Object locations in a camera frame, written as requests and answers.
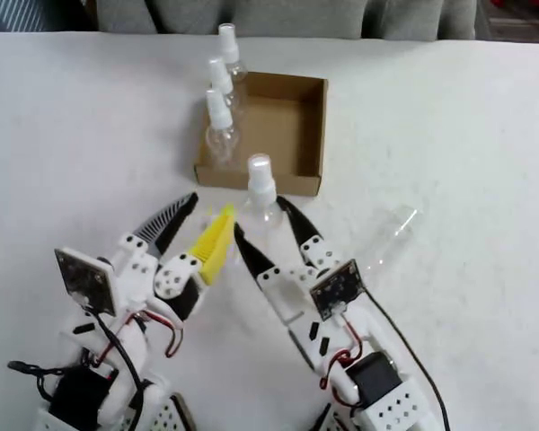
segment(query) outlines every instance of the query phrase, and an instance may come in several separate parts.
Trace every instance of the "red wire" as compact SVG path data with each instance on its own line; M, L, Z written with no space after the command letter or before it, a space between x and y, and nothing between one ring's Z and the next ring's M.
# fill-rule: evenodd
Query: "red wire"
M359 351L354 357L351 357L351 351L347 348L343 348L342 350L339 350L338 352L335 353L335 355L331 357L330 364L328 365L328 369L327 369L327 374L324 377L322 377L322 379L320 379L320 388L322 390L327 389L327 384L330 380L331 369L333 368L336 362L339 362L343 368L347 368L348 366L356 362L358 359L360 359L361 355L363 354L363 342L361 341L361 338L359 337L358 332L355 330L353 325L351 325L351 323L348 322L348 320L345 318L343 314L341 315L341 317L343 318L343 321L345 321L345 324L348 327L349 332L351 332L351 335L357 341L359 345ZM331 388L331 393L333 394L333 398L342 406L350 407L350 408L357 406L357 404L349 404L346 401L342 400L335 388Z
M181 342L183 341L183 329L180 330L180 342L178 343L176 348L171 352L170 350L172 349L172 347L173 347L173 345L175 344L175 341L176 341L176 332L175 332L175 328L174 328L173 324L169 320L167 320L163 316L161 316L160 314L156 314L154 312L149 312L148 310L144 311L144 313L150 319L152 319L153 321L157 321L158 323L163 324L165 327L169 328L172 331L172 338L170 339L170 344L165 349L164 353L165 353L166 357L174 356L178 352L178 350L180 349ZM124 326L128 325L132 321L132 319L134 319L134 315L135 314L132 313L132 314L130 314L128 316L128 318L126 319L126 322L116 332L116 335L118 335L118 333L122 330L122 328L124 328ZM111 343L109 343L108 346L106 346L106 348L102 351L102 354L100 355L100 358L98 359L98 361L93 363L93 366L94 367L100 366L100 364L104 361L104 359L106 358L106 356L108 355L110 350L112 350L112 348L113 348L113 345Z
M173 324L169 320L161 316L160 314L155 314L154 312L149 312L149 311L145 311L145 313L147 317L149 317L153 321L157 321L158 323L163 324L166 328L169 328L172 331L172 338L170 339L170 344L165 349L165 356L166 357L174 356L178 352L178 349L181 346L181 342L183 341L183 329L180 329L180 342L178 343L176 348L173 351L171 351L176 341L176 329L174 328Z

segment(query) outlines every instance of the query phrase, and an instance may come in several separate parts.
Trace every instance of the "cardboard box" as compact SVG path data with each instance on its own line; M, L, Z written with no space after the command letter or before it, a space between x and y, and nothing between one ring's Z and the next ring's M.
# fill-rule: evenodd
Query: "cardboard box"
M194 165L198 183L247 189L247 160L265 153L271 158L278 193L317 195L322 183L327 80L250 72L246 83L239 168L218 170L208 163L207 121Z

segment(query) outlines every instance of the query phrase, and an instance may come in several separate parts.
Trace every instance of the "spray bottle cap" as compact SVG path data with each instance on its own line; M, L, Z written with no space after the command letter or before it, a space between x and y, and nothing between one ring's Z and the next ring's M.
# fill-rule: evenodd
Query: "spray bottle cap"
M271 174L271 160L267 154L255 154L248 159L248 192L256 207L267 207L276 201L276 182Z
M235 40L235 26L233 24L221 24L217 30L225 63L228 65L237 63L240 60L240 49Z
M208 114L211 127L215 130L230 128L233 124L232 113L224 101L224 96L217 89L210 88L206 92Z
M227 73L224 60L221 57L209 60L209 79L212 87L217 88L222 94L229 94L234 90L232 77Z

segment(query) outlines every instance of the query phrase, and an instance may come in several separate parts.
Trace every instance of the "black plastic part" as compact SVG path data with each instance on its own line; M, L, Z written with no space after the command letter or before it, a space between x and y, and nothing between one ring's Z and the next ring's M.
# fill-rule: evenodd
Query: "black plastic part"
M237 248L242 254L245 266L250 270L250 274L252 274L254 280L257 280L258 275L262 272L266 272L268 269L276 266L265 254L245 239L243 229L238 223L234 225L234 238Z
M190 409L188 409L188 405L186 404L184 398L179 393L174 393L170 397L170 400L173 401L173 405L178 412L183 429L186 431L195 431L196 425L194 424L193 417L190 414Z
M314 224L294 204L282 196L278 196L277 202L279 207L287 214L298 247L301 247L304 242L309 241L315 235L321 237Z
M322 320L326 321L336 306L350 303L365 291L366 287L361 281L356 261L352 259L313 287L310 295Z
M49 413L78 431L94 431L110 385L109 380L85 366L72 368L60 378Z
M296 334L294 334L291 330L288 330L287 333L289 334L289 337L296 345L297 350L299 350L299 353L301 354L302 358L305 360L305 363L307 364L307 366L309 366L310 369L313 371L314 366L312 365L312 362L309 360L309 357L305 353L305 350L302 348L301 344L299 344L299 341L296 338Z
M327 347L330 346L330 339L327 337L322 338L322 342L320 344L320 355L325 356L327 353Z
M320 429L322 429L323 422L325 422L325 419L327 418L327 414L329 413L330 409L331 404L325 406L325 409L323 409L322 414L317 418L314 423L314 426L311 427L310 431L320 431Z
M196 281L193 277L190 277L188 283L181 291L181 294L172 299L164 299L159 295L156 295L162 301L170 305L172 310L178 315L180 319L185 321L188 319L191 311L194 309L196 302L199 299L199 290Z
M310 329L309 329L309 339L310 339L311 341L314 341L315 338L317 337L317 331L318 331L318 329L320 329L320 324L319 324L319 322L314 321L314 322L312 323L312 326L311 326Z
M74 330L72 330L72 333L75 335L80 335L95 329L96 326L93 323L86 323L85 325L76 326Z
M402 384L402 379L382 352L367 355L348 368L347 374L358 386L360 402L364 409Z
M152 215L134 231L135 236L148 243L148 254L160 259L166 253L181 224L197 203L198 194L190 193Z

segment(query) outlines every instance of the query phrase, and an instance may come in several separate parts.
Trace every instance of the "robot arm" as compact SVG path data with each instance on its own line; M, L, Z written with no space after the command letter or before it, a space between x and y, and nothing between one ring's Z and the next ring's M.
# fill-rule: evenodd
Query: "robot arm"
M86 313L64 334L78 350L55 369L59 378L51 396L43 388L44 375L53 374L50 370L10 364L35 375L49 402L48 411L40 410L35 429L146 431L158 416L160 429L192 429L187 414L182 417L182 402L170 397L170 384L148 369L145 326L157 321L171 330L165 354L173 356L184 321L197 310L224 264L234 225L231 207L188 251L161 262L197 201L195 193L189 194L122 235L110 259L56 250L66 290Z
M355 260L343 259L293 204L282 197L278 203L291 223L302 267L276 266L238 224L234 237L258 287L321 377L321 389L331 388L337 403L351 408L354 424L368 431L439 430L399 349L369 311L372 301L378 303Z

